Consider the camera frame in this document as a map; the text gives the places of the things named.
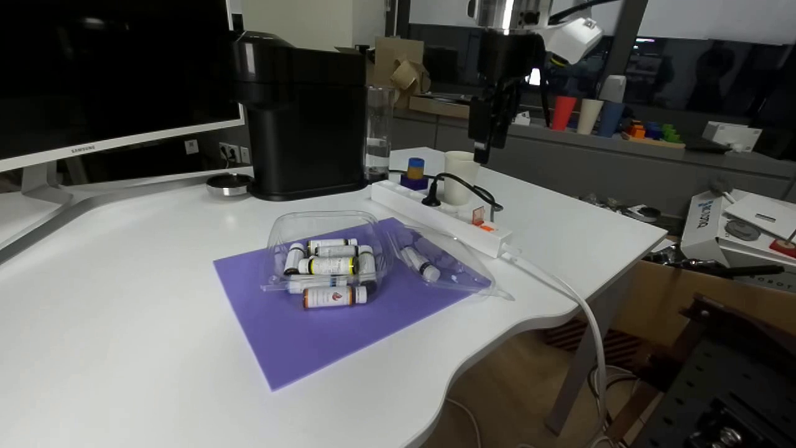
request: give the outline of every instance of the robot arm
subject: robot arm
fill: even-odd
[[[549,19],[551,0],[469,0],[468,12],[484,27],[478,51],[480,94],[469,101],[468,134],[475,141],[475,162],[488,163],[492,146],[505,145],[525,80],[546,54],[576,65],[602,37],[592,19],[559,23],[569,8]]]

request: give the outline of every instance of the white cable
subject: white cable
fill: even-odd
[[[468,406],[463,406],[459,400],[454,400],[454,399],[446,399],[446,404],[449,404],[452,409],[463,410],[469,419],[472,434],[475,434],[475,448],[482,448],[480,426],[478,426],[475,414]]]
[[[600,415],[600,434],[592,438],[590,448],[600,446],[604,440],[604,378],[607,378],[607,366],[604,366],[604,345],[602,345],[602,330],[600,330],[600,320],[590,307],[590,300],[585,300],[582,295],[576,295],[564,282],[559,282],[556,277],[543,272],[539,267],[531,267],[530,262],[518,258],[514,253],[507,252],[507,247],[503,247],[499,258],[507,262],[513,268],[536,278],[539,284],[544,284],[546,288],[568,295],[569,300],[574,300],[582,313],[586,315],[592,339],[594,339],[594,359],[597,359],[597,415]]]

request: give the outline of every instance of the red cup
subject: red cup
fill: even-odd
[[[576,105],[576,96],[568,96],[568,94],[554,96],[549,130],[556,130],[556,132],[568,130],[574,105]]]

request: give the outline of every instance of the white desk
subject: white desk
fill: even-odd
[[[663,233],[488,168],[480,181],[507,206],[519,253],[585,295]],[[25,202],[0,197],[0,242],[41,213]],[[574,313],[484,262],[514,300],[466,298],[271,394],[211,262],[260,248],[284,212],[354,206],[388,217],[366,192],[273,203],[186,187],[94,210],[2,263],[0,446],[413,446],[466,366]]]

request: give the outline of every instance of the black coffee machine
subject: black coffee machine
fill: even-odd
[[[234,45],[258,200],[298,200],[366,183],[366,51],[298,50],[247,33]]]

